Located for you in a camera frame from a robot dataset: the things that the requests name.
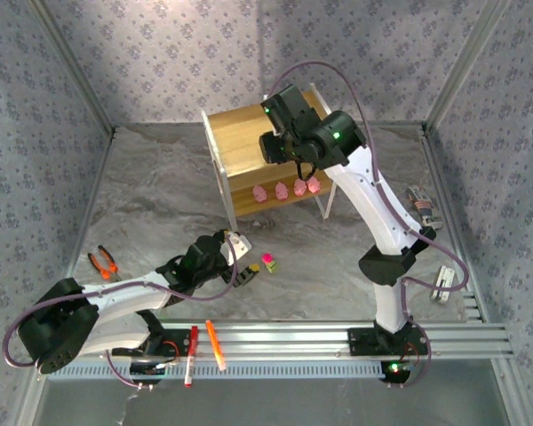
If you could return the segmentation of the orange marker pen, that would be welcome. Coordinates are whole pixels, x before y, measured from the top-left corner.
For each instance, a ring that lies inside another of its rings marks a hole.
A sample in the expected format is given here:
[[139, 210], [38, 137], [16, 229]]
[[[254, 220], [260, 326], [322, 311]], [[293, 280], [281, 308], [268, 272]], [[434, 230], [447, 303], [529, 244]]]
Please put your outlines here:
[[216, 328], [214, 327], [214, 324], [212, 323], [210, 319], [207, 319], [205, 321], [205, 327], [208, 333], [208, 337], [210, 339], [211, 348], [213, 350], [213, 354], [217, 362], [218, 368], [220, 371], [225, 371], [227, 369], [227, 363], [226, 363], [225, 355], [223, 354], [223, 351], [219, 343]]

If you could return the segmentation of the red marker pen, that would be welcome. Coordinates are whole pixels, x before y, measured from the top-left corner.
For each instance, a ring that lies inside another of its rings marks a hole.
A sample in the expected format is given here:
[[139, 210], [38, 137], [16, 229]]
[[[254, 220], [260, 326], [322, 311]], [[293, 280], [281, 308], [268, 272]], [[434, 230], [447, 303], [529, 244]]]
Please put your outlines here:
[[185, 376], [184, 376], [184, 386], [186, 388], [190, 388], [193, 383], [198, 339], [199, 339], [198, 326], [192, 326], [190, 329], [189, 345], [187, 349], [186, 371], [185, 371]]

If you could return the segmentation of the grey striped utility tool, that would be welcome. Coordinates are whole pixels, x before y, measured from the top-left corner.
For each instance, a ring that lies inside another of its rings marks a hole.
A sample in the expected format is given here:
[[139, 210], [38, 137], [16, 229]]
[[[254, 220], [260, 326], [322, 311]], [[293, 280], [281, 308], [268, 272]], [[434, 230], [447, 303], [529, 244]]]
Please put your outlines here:
[[432, 227], [435, 231], [441, 230], [443, 220], [425, 189], [420, 185], [410, 185], [407, 194], [420, 216], [422, 225]]

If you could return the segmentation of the white plastic clip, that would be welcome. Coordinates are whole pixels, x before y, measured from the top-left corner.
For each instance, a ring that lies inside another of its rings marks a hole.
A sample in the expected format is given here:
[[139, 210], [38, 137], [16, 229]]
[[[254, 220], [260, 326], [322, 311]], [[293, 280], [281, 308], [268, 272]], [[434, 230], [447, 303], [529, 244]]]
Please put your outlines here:
[[446, 304], [449, 301], [450, 292], [447, 288], [452, 288], [455, 279], [455, 271], [447, 266], [441, 266], [435, 277], [435, 289], [430, 292], [429, 298], [438, 304]]

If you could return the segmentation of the aluminium mounting rail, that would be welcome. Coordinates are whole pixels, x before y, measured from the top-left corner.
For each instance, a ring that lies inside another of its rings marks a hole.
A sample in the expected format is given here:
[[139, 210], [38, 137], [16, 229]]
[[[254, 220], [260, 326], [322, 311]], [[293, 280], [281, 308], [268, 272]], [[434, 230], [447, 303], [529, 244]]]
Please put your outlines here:
[[[214, 322], [227, 361], [348, 359], [348, 331], [371, 330], [355, 321]], [[501, 324], [425, 323], [434, 359], [510, 359], [513, 349]]]

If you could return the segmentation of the wooden shelf white metal frame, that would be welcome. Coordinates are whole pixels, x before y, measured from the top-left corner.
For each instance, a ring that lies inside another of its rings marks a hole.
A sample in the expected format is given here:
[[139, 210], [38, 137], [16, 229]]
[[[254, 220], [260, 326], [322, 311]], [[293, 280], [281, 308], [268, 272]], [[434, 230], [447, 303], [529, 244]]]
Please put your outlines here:
[[[239, 230], [237, 219], [240, 217], [308, 199], [316, 201], [324, 219], [329, 217], [337, 186], [324, 172], [314, 174], [321, 182], [319, 193], [307, 191], [304, 196], [297, 197], [293, 192], [294, 181], [298, 178], [296, 165], [292, 162], [277, 165], [264, 161], [259, 137], [270, 131], [272, 125], [259, 104], [211, 115], [202, 111], [201, 115], [231, 230]], [[277, 182], [283, 182], [288, 187], [286, 201], [276, 199], [274, 187]], [[255, 185], [266, 189], [265, 202], [255, 202], [252, 194]]]

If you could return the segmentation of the orange handled pliers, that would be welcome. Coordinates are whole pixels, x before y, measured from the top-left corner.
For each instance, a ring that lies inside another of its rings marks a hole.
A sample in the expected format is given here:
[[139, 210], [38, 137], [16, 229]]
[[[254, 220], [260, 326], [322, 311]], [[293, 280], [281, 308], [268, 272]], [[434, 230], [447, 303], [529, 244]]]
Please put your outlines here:
[[118, 282], [121, 280], [119, 275], [119, 267], [112, 256], [112, 254], [103, 246], [98, 246], [98, 252], [104, 258], [101, 262], [93, 253], [87, 254], [90, 265], [102, 277], [103, 280], [110, 282]]

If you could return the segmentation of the aluminium frame bar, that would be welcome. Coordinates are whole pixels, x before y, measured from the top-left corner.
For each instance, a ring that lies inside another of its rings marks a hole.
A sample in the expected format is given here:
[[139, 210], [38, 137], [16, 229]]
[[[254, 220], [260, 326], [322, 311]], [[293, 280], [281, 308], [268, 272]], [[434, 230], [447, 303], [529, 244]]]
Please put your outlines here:
[[[474, 270], [469, 249], [466, 247], [457, 219], [457, 205], [449, 196], [449, 184], [442, 171], [441, 158], [435, 152], [438, 132], [427, 124], [421, 126], [422, 144], [426, 163], [431, 170], [434, 189], [438, 196], [441, 212], [448, 227], [450, 244], [465, 262], [469, 269], [470, 279], [466, 285], [466, 293], [472, 295], [476, 302], [480, 321], [476, 326], [495, 326], [498, 331], [506, 332], [506, 325], [491, 314], [482, 287]], [[494, 376], [497, 395], [501, 398], [503, 411], [510, 426], [533, 426], [533, 408], [519, 367], [514, 359], [512, 349], [490, 360], [491, 374]]]
[[510, 3], [511, 0], [486, 0], [482, 6], [478, 19], [472, 25], [457, 60], [423, 122], [426, 135], [442, 123]]
[[[70, 276], [76, 271], [76, 266], [84, 244], [87, 229], [91, 222], [92, 208], [97, 198], [100, 182], [103, 178], [104, 170], [107, 165], [107, 160], [111, 154], [114, 138], [115, 128], [109, 132], [106, 145], [103, 148], [99, 160], [99, 167], [97, 168], [95, 177], [93, 179], [91, 191], [84, 211], [84, 217], [81, 221], [76, 237], [76, 243], [71, 252], [68, 268], [65, 272], [66, 276]], [[45, 385], [48, 383], [48, 377], [46, 375], [39, 374], [37, 371], [35, 371], [35, 369], [31, 369], [28, 373], [25, 373], [23, 378], [24, 382], [21, 389], [21, 396], [16, 404], [16, 410], [13, 415], [13, 419], [8, 421], [7, 426], [33, 426], [33, 423], [36, 419], [36, 413], [44, 393]]]
[[84, 103], [92, 114], [92, 117], [102, 131], [111, 138], [114, 133], [114, 126], [108, 119], [99, 98], [95, 94], [85, 75], [84, 69], [80, 66], [61, 26], [55, 20], [45, 0], [25, 1], [34, 14], [38, 24], [45, 32], [45, 36], [68, 73], [69, 78], [76, 86], [76, 91], [82, 97]]

